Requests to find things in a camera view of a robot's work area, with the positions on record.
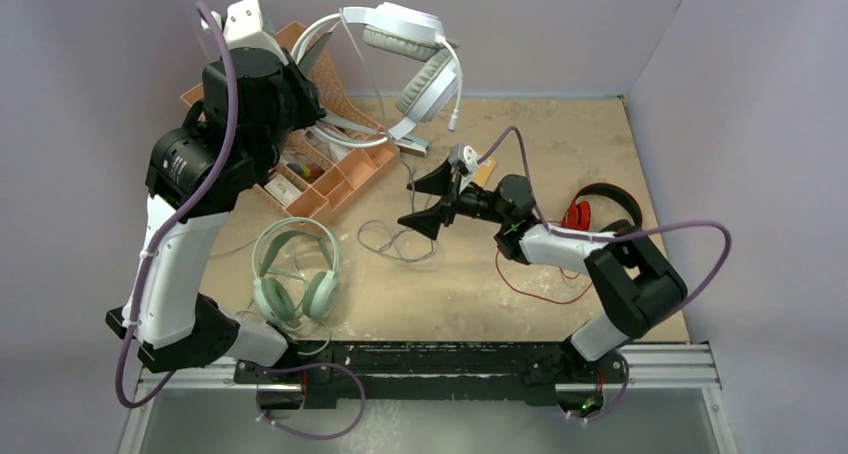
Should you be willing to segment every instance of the mint green headphones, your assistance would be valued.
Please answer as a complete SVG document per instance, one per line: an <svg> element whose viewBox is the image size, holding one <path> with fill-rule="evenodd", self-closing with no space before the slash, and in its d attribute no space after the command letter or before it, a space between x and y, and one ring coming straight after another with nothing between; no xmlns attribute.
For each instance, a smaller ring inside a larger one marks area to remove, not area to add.
<svg viewBox="0 0 848 454"><path fill-rule="evenodd" d="M327 250L324 238L312 232L302 230L289 230L274 237L268 245L268 251L262 262L258 262L258 256L268 238L283 227L308 222L320 227L333 247L333 255ZM318 242L318 247L326 259L330 270L316 274L311 280L303 279L299 275L283 273L290 277L296 277L307 283L306 292L300 303L300 308L294 304L285 287L273 277L265 277L271 264L277 255L289 241L296 237L311 237ZM290 328L289 322L305 315L316 321L325 321L333 309L338 297L339 281L337 269L339 267L339 246L333 233L321 223L309 218L293 217L272 224L259 236L253 248L253 271L256 276L253 280L253 301L265 319L277 326Z"/></svg>

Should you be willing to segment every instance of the wooden table surface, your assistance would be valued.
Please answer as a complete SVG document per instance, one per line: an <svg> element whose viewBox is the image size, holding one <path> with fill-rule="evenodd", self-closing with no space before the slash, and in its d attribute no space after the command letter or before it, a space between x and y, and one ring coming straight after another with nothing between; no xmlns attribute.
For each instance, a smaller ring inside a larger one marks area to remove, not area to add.
<svg viewBox="0 0 848 454"><path fill-rule="evenodd" d="M379 119L377 103L362 99L357 105ZM447 115L419 126L416 135L430 141L427 158L405 156L419 177L446 158L451 146L466 142L482 153L509 125L518 126L530 162L537 201L546 217L558 220L571 197L582 186L606 181L632 193L642 206L645 228L656 218L633 138L618 100L464 100L457 132L447 131ZM387 102L390 121L398 114ZM521 157L514 137L494 154L497 159L486 184L493 188L506 174L522 173ZM371 340L561 340L597 314L600 302L593 289L571 305L558 306L516 294L499 278L494 265L497 227L484 221L457 217L442 228L438 253L427 261L405 264L373 254L357 243L363 222L378 219L393 229L396 219L410 212L404 186L406 169L400 164L353 203L329 227L340 239L341 292L329 324L337 339ZM421 196L419 209L426 196ZM611 201L590 199L592 228L597 229L626 216ZM214 252L228 250L255 238L280 215L253 191L241 195L235 211L222 229ZM383 244L387 235L369 231L363 240ZM660 244L657 236L654 241ZM427 252L429 242L415 233L400 240L409 256ZM309 275L326 269L317 249L307 241L296 245L298 263ZM216 299L230 312L244 309L252 295L251 248L209 261L201 292ZM275 266L291 268L288 251ZM563 280L553 267L524 266L501 259L507 278L522 290L558 300L570 299L588 284L588 278ZM302 284L281 279L295 302ZM323 328L311 323L304 337L323 338ZM654 328L645 340L688 341L681 314Z"/></svg>

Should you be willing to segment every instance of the gray wall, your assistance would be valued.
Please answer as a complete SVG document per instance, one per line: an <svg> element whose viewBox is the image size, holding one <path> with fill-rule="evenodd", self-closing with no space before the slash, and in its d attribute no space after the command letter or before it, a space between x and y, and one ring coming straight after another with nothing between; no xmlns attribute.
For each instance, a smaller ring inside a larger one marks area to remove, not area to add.
<svg viewBox="0 0 848 454"><path fill-rule="evenodd" d="M177 0L0 0L0 18L0 450L113 452L103 317L129 294L150 148L203 53Z"/></svg>
<svg viewBox="0 0 848 454"><path fill-rule="evenodd" d="M189 10L197 0L182 0ZM238 0L206 0L223 11ZM342 6L390 1L438 15L460 43L471 95L608 96L627 92L671 22L680 0L261 0L277 29L306 24ZM342 81L370 95L350 41L331 44ZM365 50L386 92L400 91L420 64Z"/></svg>
<svg viewBox="0 0 848 454"><path fill-rule="evenodd" d="M712 341L743 452L848 445L846 59L845 0L683 0L630 96L660 221L735 235L686 318ZM694 279L718 237L666 246Z"/></svg>

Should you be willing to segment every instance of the black headphones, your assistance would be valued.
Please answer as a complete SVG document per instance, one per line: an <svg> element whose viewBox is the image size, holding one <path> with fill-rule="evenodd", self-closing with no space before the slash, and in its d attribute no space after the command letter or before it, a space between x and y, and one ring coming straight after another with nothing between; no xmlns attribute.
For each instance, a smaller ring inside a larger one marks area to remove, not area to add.
<svg viewBox="0 0 848 454"><path fill-rule="evenodd" d="M592 209L589 207L589 203L587 201L577 202L577 199L583 196L601 196L611 199L627 211L627 214L629 214L630 218L633 219L632 225L635 225L638 229L642 228L642 208L639 207L639 203L636 202L636 199L624 189L606 182L589 184L577 191L577 194L575 194L574 198L571 199L571 203L568 205L568 209L566 209L565 215L562 218L562 227L577 231L589 230L589 223L592 220ZM621 224L621 221L616 221L601 229L601 231L618 230L622 227L631 225L627 221L624 222L626 225Z"/></svg>

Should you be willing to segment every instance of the colorful item in organizer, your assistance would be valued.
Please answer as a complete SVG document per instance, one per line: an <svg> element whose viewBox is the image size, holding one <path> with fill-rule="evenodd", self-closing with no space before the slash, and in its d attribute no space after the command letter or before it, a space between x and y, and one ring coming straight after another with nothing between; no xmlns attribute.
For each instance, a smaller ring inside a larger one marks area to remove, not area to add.
<svg viewBox="0 0 848 454"><path fill-rule="evenodd" d="M306 182L313 182L322 174L324 174L324 169L321 169L321 166L318 164L303 164L299 162L289 162L286 163L286 166L291 169L295 174L302 177Z"/></svg>

